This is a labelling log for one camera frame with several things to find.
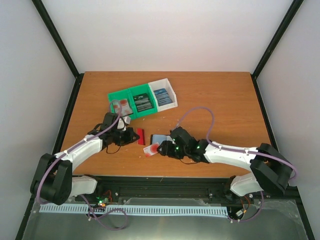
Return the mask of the black leather card holder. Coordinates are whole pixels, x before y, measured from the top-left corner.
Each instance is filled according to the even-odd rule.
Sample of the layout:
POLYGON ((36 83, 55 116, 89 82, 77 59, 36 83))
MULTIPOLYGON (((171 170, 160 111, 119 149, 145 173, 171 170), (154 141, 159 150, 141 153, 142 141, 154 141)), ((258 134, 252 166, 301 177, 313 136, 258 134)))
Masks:
POLYGON ((164 134, 152 134, 150 136, 150 145, 153 145, 156 143, 161 145, 163 141, 173 142, 173 139, 169 135, 164 135, 164 134))

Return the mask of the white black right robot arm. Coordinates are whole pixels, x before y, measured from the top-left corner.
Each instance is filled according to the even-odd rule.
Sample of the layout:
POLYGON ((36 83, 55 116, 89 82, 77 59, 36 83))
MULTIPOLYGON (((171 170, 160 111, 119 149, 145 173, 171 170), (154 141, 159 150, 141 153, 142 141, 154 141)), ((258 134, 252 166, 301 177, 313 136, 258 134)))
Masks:
POLYGON ((256 192, 283 195, 294 172, 293 165, 270 144, 238 147, 209 139, 197 140, 182 127, 171 130, 157 152, 173 159, 188 157, 195 163, 224 164, 247 170, 248 174, 231 179, 229 190, 238 197, 256 192))

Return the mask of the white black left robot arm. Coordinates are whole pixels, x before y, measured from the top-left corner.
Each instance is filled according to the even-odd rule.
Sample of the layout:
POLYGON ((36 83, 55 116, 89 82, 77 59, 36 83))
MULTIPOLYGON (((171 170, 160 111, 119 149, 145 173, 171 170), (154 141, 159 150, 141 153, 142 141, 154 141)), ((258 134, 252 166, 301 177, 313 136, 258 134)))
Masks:
POLYGON ((140 137, 129 126, 131 118, 108 112, 78 143, 68 149, 40 157, 30 192, 39 204, 62 205, 70 197, 87 195, 92 201, 103 198, 104 188, 91 176, 74 176, 75 169, 109 145, 123 147, 140 137))

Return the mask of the red white credit card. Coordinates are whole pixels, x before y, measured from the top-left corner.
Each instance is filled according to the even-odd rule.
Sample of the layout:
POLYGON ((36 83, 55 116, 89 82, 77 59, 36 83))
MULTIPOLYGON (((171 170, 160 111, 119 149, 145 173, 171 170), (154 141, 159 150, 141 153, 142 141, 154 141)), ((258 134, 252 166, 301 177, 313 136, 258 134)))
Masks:
POLYGON ((159 143, 156 142, 156 143, 153 143, 153 144, 143 148, 143 152, 144 152, 145 156, 151 157, 151 156, 157 154, 158 153, 157 149, 159 146, 160 146, 159 143))

